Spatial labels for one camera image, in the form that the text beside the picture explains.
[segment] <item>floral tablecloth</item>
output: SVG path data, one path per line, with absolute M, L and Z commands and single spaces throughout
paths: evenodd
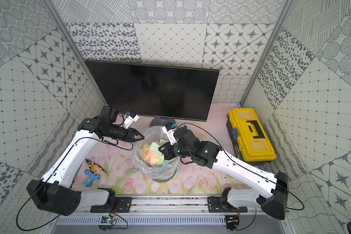
M 231 151 L 232 145 L 225 126 L 227 111 L 234 108 L 230 105 L 212 105 L 207 122 L 189 122 L 209 131 L 219 139 L 226 150 Z M 143 131 L 144 126 L 148 126 L 151 119 L 151 117 L 141 117 L 139 121 L 142 121 L 143 126 L 134 125 L 132 127 Z M 192 126 L 189 128 L 200 140 L 212 141 L 202 130 L 196 129 L 196 127 L 192 128 Z M 130 148 L 131 144 L 124 143 L 120 146 Z M 220 194 L 225 187 L 234 189 L 250 188 L 230 175 L 208 167 L 198 166 L 195 163 L 181 164 L 173 179 L 165 183 L 157 183 L 144 176 L 139 169 L 134 167 L 131 151 L 125 151 L 103 143 L 97 143 L 86 158 L 102 166 L 107 174 L 105 175 L 97 169 L 101 179 L 94 180 L 90 187 L 84 187 L 83 182 L 88 178 L 84 174 L 84 170 L 88 169 L 88 166 L 83 163 L 73 183 L 73 190 L 111 188 L 116 191 L 116 194 Z

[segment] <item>plastic bag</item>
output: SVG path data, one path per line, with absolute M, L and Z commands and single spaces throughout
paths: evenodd
M 144 132 L 142 132 L 144 136 L 144 140 L 134 142 L 133 149 L 132 149 L 132 162 L 134 166 L 138 169 L 141 169 L 145 176 L 148 176 L 151 179 L 158 179 L 158 180 L 166 180 L 173 176 L 174 172 L 178 168 L 180 164 L 180 158 L 176 157 L 176 159 L 167 164 L 163 165 L 159 168 L 153 168 L 147 165 L 142 160 L 142 152 L 141 149 L 144 147 L 145 144 L 151 144 L 155 141 L 160 141 L 160 139 L 169 140 L 167 135 L 163 133 L 162 126 L 153 126 L 150 127 Z

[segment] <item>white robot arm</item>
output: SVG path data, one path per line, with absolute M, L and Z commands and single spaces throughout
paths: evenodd
M 175 127 L 175 125 L 167 124 L 163 129 L 167 132 L 171 131 L 168 134 L 170 142 L 159 147 L 165 159 L 191 157 L 191 160 L 199 166 L 207 166 L 229 174 L 252 188 L 251 190 L 229 190 L 227 202 L 230 205 L 260 207 L 274 218 L 285 218 L 287 190 L 283 188 L 287 189 L 287 175 L 281 172 L 275 175 L 259 170 L 225 152 L 212 142 L 200 142 L 186 127 L 177 129 Z M 114 191 L 112 190 L 102 188 L 80 192 L 70 189 L 87 153 L 102 137 L 111 137 L 126 142 L 144 138 L 135 129 L 112 127 L 111 124 L 103 123 L 101 118 L 85 119 L 55 165 L 44 174 L 40 181 L 32 180 L 27 186 L 29 194 L 34 194 L 32 199 L 38 209 L 70 215 L 77 208 L 114 206 Z

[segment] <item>yellow pliers handle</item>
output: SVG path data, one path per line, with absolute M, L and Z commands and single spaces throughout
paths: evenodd
M 96 173 L 96 171 L 94 170 L 94 167 L 99 168 L 99 170 L 101 170 L 104 174 L 107 173 L 99 164 L 96 164 L 87 158 L 85 159 L 85 161 L 86 161 L 88 167 L 90 168 L 91 172 L 94 173 L 95 175 L 98 175 L 98 173 Z

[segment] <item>black monitor screen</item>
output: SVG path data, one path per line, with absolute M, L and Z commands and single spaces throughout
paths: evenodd
M 107 104 L 139 115 L 206 121 L 218 70 L 86 60 Z

